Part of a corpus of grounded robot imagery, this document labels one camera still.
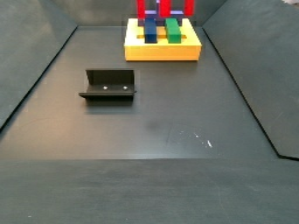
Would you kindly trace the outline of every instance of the gray wall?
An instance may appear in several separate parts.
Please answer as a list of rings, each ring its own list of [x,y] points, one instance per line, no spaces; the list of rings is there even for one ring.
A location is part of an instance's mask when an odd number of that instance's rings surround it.
[[[52,0],[75,19],[79,25],[126,25],[127,19],[136,14],[136,0]],[[227,0],[198,0],[195,20],[203,25],[206,20]],[[172,5],[179,6],[183,0],[172,0]]]
[[[0,5],[2,128],[76,24],[47,0],[0,0]]]
[[[299,158],[299,10],[228,0],[203,26],[281,155]]]

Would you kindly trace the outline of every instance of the black holder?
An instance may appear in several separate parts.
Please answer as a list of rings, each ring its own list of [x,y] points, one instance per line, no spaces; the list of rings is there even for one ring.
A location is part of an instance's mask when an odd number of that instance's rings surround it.
[[[135,97],[135,70],[88,69],[88,90],[79,93],[87,100],[122,100]]]

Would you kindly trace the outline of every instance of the green block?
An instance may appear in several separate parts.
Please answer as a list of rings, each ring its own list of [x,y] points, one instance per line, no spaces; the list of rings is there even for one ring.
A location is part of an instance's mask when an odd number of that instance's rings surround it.
[[[164,20],[164,29],[168,38],[168,43],[180,44],[183,42],[183,35],[176,18],[167,18]]]

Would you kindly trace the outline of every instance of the yellow block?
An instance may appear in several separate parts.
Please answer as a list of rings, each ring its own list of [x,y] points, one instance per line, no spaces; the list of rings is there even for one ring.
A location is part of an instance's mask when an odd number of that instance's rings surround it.
[[[182,43],[168,44],[164,27],[158,27],[158,43],[146,44],[144,27],[130,18],[126,30],[126,60],[199,60],[202,42],[188,18],[182,20]]]

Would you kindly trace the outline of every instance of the red block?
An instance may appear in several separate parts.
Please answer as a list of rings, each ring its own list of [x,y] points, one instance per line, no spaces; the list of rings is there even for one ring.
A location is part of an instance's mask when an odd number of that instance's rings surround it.
[[[194,0],[184,0],[184,16],[192,16],[194,14]]]
[[[172,0],[160,0],[160,17],[168,18],[171,16]]]
[[[146,18],[146,0],[136,0],[136,16]]]

